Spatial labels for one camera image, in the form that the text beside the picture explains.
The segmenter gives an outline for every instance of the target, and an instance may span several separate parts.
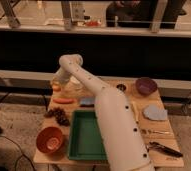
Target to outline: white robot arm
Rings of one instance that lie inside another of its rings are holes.
[[[58,81],[76,77],[95,95],[95,113],[111,171],[154,171],[125,94],[80,67],[80,55],[59,59]]]

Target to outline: green tray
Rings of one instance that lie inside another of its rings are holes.
[[[68,158],[71,160],[107,160],[94,111],[74,111]]]

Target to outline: purple bowl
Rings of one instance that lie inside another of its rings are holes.
[[[157,83],[149,77],[142,77],[137,79],[135,86],[138,92],[144,96],[149,96],[158,89]]]

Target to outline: person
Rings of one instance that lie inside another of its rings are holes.
[[[125,27],[138,21],[147,21],[150,5],[150,1],[142,0],[113,1],[106,9],[106,25],[114,27],[116,16],[118,25]]]

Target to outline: red object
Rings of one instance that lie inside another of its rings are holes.
[[[45,154],[56,152],[64,142],[62,131],[57,127],[43,129],[36,139],[36,147]]]
[[[135,86],[138,92],[144,96],[149,96],[158,89],[157,83],[149,77],[137,79]]]
[[[98,21],[88,21],[85,24],[86,26],[99,26]]]

